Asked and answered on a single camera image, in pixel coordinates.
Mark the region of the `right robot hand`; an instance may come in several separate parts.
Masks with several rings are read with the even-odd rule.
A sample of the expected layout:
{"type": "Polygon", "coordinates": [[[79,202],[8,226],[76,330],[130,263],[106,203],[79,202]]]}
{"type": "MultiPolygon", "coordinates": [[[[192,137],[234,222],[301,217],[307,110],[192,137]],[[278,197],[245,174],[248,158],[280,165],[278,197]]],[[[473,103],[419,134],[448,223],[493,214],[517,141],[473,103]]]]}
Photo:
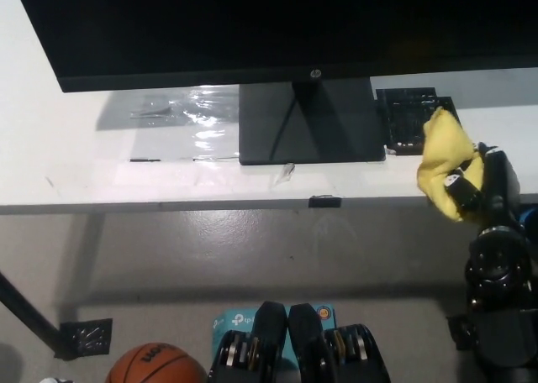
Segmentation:
{"type": "Polygon", "coordinates": [[[462,217],[477,223],[481,230],[519,230],[520,183],[508,156],[498,146],[483,142],[475,146],[475,152],[483,163],[482,185],[475,187],[465,175],[472,164],[466,160],[445,178],[445,191],[462,217]]]}

